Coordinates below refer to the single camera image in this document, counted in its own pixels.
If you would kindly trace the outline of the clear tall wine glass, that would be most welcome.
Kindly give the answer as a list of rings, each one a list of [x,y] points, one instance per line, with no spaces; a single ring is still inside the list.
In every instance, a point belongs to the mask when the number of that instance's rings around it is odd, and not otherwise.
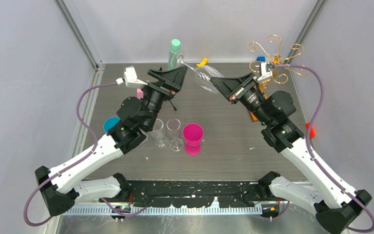
[[[189,64],[187,64],[184,60],[185,53],[183,50],[179,50],[174,53],[172,58],[169,60],[169,64],[171,65],[171,68],[177,68],[181,65],[186,66],[190,70],[194,72],[196,83],[201,86],[203,89],[217,94],[219,91],[214,86],[214,84],[210,81],[212,77],[216,78],[224,78],[224,75],[222,75],[218,70],[215,68],[209,66],[209,65],[202,65],[199,67],[193,67]]]

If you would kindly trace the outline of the clear flute wine glass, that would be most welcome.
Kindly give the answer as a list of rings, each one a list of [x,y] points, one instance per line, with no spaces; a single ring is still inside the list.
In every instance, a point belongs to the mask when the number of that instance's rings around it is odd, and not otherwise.
[[[175,151],[179,152],[184,147],[184,142],[180,139],[180,132],[181,132],[181,122],[179,119],[171,118],[166,123],[167,132],[171,138],[169,142],[170,148]]]

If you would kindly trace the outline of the pink wine glass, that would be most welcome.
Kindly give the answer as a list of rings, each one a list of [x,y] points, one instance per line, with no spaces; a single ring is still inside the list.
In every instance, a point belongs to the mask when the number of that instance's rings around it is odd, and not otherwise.
[[[183,137],[185,141],[185,151],[188,155],[195,156],[201,151],[201,142],[204,131],[199,124],[190,123],[183,129]]]

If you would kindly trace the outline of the blue wine glass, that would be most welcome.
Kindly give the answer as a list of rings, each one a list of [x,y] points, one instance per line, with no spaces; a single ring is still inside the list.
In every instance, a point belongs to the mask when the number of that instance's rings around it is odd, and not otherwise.
[[[114,127],[118,122],[120,121],[119,117],[110,117],[104,121],[103,129],[105,133],[108,133],[108,131]]]

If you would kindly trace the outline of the clear ribbed wine glass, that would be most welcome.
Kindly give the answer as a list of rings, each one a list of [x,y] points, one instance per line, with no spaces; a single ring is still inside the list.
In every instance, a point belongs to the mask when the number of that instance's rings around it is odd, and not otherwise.
[[[145,139],[140,143],[140,146],[141,147],[145,147],[145,146],[147,146],[147,144],[148,144],[148,142],[149,142],[149,137],[148,137],[148,135],[145,135]]]

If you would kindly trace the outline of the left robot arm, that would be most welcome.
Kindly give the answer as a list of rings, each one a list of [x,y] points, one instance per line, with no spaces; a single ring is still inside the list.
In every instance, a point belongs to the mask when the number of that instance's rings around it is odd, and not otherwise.
[[[137,148],[151,132],[165,101],[181,91],[188,68],[148,71],[154,82],[139,80],[134,67],[127,67],[123,77],[112,84],[140,89],[142,98],[124,99],[117,111],[118,122],[106,134],[95,138],[94,144],[70,160],[52,167],[41,166],[35,171],[38,189],[50,216],[58,216],[76,203],[99,198],[126,201],[130,186],[122,174],[106,179],[87,180],[86,177],[103,166]]]

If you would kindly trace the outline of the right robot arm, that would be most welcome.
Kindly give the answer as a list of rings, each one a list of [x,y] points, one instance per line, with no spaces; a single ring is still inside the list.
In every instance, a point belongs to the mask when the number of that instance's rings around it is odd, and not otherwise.
[[[296,111],[291,95],[279,90],[265,97],[253,74],[212,77],[210,81],[230,103],[242,103],[261,122],[266,143],[291,161],[313,185],[313,189],[308,189],[269,172],[259,180],[260,197],[279,197],[298,205],[313,214],[329,233],[339,234],[347,229],[372,197],[366,190],[346,183],[307,143],[303,132],[289,118]]]

